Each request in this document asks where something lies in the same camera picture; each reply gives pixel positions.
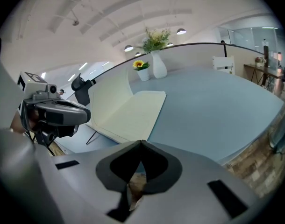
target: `flower vase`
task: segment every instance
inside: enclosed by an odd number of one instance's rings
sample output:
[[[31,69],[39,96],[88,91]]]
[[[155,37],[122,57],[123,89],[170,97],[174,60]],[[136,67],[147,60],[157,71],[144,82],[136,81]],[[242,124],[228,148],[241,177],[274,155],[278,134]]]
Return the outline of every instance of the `flower vase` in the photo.
[[[150,80],[149,69],[138,70],[137,74],[142,81]]]
[[[165,64],[160,58],[159,51],[154,50],[151,52],[153,56],[153,73],[157,79],[164,78],[167,76],[167,69]]]
[[[264,66],[264,63],[256,62],[256,66],[257,66],[257,67],[263,67],[263,66]]]

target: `yellow flower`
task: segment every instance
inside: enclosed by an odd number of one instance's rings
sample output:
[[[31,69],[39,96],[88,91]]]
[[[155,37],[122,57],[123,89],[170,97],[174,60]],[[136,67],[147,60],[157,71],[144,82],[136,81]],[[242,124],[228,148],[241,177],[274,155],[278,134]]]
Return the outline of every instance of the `yellow flower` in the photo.
[[[133,67],[142,67],[144,62],[142,60],[134,61]]]

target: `white chair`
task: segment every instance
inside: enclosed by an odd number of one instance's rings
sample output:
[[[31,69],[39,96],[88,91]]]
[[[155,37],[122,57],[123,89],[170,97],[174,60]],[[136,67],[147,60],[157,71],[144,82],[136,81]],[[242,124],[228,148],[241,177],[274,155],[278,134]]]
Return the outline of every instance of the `white chair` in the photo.
[[[229,74],[235,74],[234,57],[216,57],[213,56],[213,69],[220,70]]]
[[[91,120],[87,125],[118,143],[147,140],[166,97],[164,91],[133,95],[127,68],[104,78],[88,93]]]

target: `light blue tabletop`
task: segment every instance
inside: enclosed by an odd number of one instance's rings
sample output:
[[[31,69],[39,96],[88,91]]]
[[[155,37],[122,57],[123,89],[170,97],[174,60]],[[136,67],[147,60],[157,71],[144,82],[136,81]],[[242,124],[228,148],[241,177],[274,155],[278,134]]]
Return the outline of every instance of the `light blue tabletop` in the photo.
[[[246,79],[210,69],[177,70],[165,78],[136,81],[130,86],[133,93],[167,94],[149,141],[202,154],[221,164],[254,141],[283,105],[272,93]],[[76,153],[116,144],[97,134],[85,145],[93,134],[88,129],[81,125],[72,138],[56,140]]]

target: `small pot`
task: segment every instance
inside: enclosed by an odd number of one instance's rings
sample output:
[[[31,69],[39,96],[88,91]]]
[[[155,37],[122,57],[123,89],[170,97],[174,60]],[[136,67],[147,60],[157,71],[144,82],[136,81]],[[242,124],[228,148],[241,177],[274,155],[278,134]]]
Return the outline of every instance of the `small pot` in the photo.
[[[258,63],[258,62],[256,62],[256,66],[257,66],[257,67],[263,67],[263,66],[264,66],[264,63]]]
[[[149,69],[137,70],[137,74],[142,81],[150,80]]]

